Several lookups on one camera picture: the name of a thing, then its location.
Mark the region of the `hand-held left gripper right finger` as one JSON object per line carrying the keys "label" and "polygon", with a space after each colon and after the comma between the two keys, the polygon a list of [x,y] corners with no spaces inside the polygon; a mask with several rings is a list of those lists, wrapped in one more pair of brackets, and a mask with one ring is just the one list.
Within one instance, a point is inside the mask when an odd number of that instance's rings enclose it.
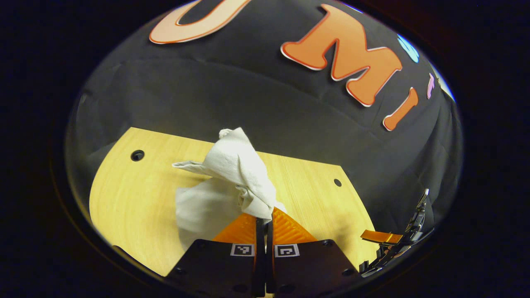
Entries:
{"label": "hand-held left gripper right finger", "polygon": [[272,296],[331,296],[361,275],[332,239],[318,240],[274,208],[267,224],[266,292]]}

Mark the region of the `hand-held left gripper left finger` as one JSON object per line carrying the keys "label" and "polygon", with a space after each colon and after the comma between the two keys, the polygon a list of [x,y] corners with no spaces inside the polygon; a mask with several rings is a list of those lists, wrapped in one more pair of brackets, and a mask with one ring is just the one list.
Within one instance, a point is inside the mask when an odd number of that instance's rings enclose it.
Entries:
{"label": "hand-held left gripper left finger", "polygon": [[265,297],[263,219],[242,213],[211,240],[195,240],[165,280],[201,298]]}

